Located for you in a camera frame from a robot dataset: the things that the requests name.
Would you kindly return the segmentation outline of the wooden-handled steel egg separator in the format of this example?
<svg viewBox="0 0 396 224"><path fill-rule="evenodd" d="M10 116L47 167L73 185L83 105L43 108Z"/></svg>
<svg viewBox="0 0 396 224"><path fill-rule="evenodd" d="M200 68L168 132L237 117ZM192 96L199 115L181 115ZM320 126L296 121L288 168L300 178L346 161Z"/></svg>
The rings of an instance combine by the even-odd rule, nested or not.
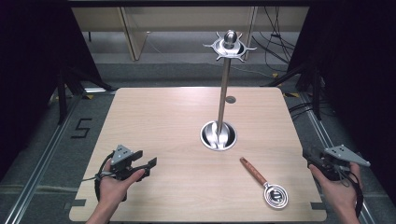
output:
<svg viewBox="0 0 396 224"><path fill-rule="evenodd" d="M263 186L263 198L270 207L283 209L288 205L289 195L282 186L269 183L246 158L241 157L239 160L256 181Z"/></svg>

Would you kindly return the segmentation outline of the black curtain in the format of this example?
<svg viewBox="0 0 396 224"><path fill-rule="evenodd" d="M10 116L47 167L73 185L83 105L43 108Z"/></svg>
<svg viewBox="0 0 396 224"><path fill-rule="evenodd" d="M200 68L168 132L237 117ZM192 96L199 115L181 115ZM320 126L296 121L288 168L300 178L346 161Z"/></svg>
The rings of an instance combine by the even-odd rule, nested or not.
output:
<svg viewBox="0 0 396 224"><path fill-rule="evenodd" d="M101 77L67 0L0 0L0 180L25 148L62 71Z"/></svg>
<svg viewBox="0 0 396 224"><path fill-rule="evenodd" d="M355 148L396 205L396 0L313 0L290 68L310 59Z"/></svg>

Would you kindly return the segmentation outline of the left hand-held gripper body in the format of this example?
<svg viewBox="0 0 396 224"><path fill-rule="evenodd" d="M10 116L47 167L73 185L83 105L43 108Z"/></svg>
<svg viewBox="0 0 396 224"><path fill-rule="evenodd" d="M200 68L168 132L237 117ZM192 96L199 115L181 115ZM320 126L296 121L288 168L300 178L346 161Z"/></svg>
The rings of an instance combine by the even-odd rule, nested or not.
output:
<svg viewBox="0 0 396 224"><path fill-rule="evenodd" d="M131 149L123 145L117 146L110 163L110 172L115 175L116 179L125 180L139 170L138 167L132 167L133 154Z"/></svg>

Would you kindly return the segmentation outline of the steel utensil stand with hooks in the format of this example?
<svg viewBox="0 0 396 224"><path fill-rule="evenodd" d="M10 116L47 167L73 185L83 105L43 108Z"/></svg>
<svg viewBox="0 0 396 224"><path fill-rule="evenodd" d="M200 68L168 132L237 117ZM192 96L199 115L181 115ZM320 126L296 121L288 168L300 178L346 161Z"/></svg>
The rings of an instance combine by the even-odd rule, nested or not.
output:
<svg viewBox="0 0 396 224"><path fill-rule="evenodd" d="M205 47L212 48L217 53L217 61L220 59L223 60L218 118L207 122L202 127L200 138L204 146L208 149L225 151L232 148L237 140L235 128L224 120L231 62L232 59L237 59L243 63L244 60L242 57L247 51L252 50L252 48L248 48L240 40L241 35L234 30L229 30L224 35L217 34L217 37L212 44L205 44Z"/></svg>

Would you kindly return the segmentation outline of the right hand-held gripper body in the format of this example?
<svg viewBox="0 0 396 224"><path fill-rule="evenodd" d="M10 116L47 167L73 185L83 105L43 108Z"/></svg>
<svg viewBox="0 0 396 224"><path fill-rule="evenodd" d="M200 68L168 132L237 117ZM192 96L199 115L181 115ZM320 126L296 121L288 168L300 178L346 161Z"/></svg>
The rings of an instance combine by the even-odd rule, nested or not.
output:
<svg viewBox="0 0 396 224"><path fill-rule="evenodd" d="M370 167L371 163L344 145L327 147L320 154L317 167L331 181L350 174L350 163Z"/></svg>

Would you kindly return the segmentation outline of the person's right hand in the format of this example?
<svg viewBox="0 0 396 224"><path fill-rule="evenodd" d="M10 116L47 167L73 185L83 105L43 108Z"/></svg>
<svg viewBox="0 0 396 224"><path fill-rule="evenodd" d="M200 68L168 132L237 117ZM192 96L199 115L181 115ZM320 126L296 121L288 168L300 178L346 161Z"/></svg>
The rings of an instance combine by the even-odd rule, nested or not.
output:
<svg viewBox="0 0 396 224"><path fill-rule="evenodd" d="M352 187L347 187L340 181L329 180L313 164L308 166L314 178L319 182L328 203L342 223L359 223L356 215L357 193Z"/></svg>

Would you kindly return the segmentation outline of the metal floor rail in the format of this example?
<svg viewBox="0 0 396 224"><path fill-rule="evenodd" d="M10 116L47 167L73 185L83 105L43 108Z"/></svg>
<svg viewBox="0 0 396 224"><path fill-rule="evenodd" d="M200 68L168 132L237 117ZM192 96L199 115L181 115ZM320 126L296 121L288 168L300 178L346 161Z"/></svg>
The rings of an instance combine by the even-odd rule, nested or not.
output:
<svg viewBox="0 0 396 224"><path fill-rule="evenodd" d="M21 221L80 100L80 96L66 99L63 118L58 117L61 102L52 102L26 148L18 154L0 181L0 224L18 224Z"/></svg>
<svg viewBox="0 0 396 224"><path fill-rule="evenodd" d="M304 104L304 107L306 108L307 111L307 116L309 117L310 121L312 122L312 125L314 127L314 130L316 131L318 138L322 144L322 148L320 149L323 151L327 147L337 147L331 140L327 130L325 129L323 123L321 120L318 120L316 116L314 115L313 112L313 106L312 106L312 99L309 98L307 93L302 93L301 94L301 100ZM351 175L351 170L349 175L344 175L343 179L338 180L345 182L349 176Z"/></svg>

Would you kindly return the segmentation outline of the person's left hand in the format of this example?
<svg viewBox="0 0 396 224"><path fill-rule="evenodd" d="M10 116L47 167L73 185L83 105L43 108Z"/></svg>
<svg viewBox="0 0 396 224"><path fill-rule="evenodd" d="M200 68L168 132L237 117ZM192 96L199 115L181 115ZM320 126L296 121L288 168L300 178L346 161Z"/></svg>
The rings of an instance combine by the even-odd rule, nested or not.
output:
<svg viewBox="0 0 396 224"><path fill-rule="evenodd" d="M103 177L100 182L100 200L98 204L107 208L118 207L127 194L128 188L140 179L144 173L144 169L139 169L125 180L117 180L109 176Z"/></svg>

